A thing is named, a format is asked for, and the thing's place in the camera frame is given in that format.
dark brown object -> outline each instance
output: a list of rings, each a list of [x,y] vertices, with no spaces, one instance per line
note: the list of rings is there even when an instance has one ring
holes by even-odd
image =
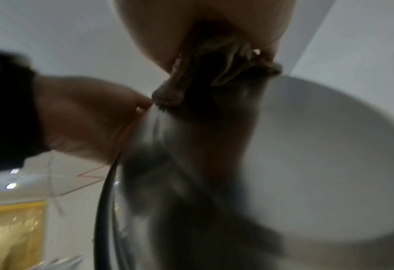
[[[257,54],[233,27],[215,21],[198,23],[189,34],[171,71],[170,78],[153,94],[161,109],[175,107],[185,99],[189,87],[219,86],[250,68],[267,76],[282,72],[280,64]]]

hand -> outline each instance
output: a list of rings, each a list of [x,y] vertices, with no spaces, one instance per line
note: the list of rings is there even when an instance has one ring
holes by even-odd
[[[194,23],[224,20],[273,60],[296,0],[111,0],[138,48],[170,73]]]
[[[128,87],[86,77],[36,76],[34,96],[49,148],[105,163],[152,105]]]

ceiling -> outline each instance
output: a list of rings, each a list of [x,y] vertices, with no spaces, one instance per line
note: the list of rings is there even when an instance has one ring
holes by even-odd
[[[286,73],[298,62],[334,1],[298,1],[277,56]],[[28,55],[45,74],[93,76],[146,94],[167,77],[139,54],[106,0],[0,0],[0,49]],[[107,170],[101,164],[46,153],[28,159],[17,174],[0,173],[0,201],[69,193],[101,181]],[[6,190],[11,182],[17,187]]]

stainless steel bowl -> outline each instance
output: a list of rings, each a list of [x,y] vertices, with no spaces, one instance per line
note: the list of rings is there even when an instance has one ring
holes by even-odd
[[[192,93],[182,108],[147,113],[117,160],[117,184],[114,164],[97,252],[112,218],[120,269],[394,269],[385,117],[288,76],[247,73]]]

light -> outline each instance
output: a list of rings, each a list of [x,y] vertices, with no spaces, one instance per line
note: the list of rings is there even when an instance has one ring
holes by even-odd
[[[10,184],[8,184],[5,188],[6,188],[6,189],[14,189],[16,186],[17,186],[16,183],[10,183]]]

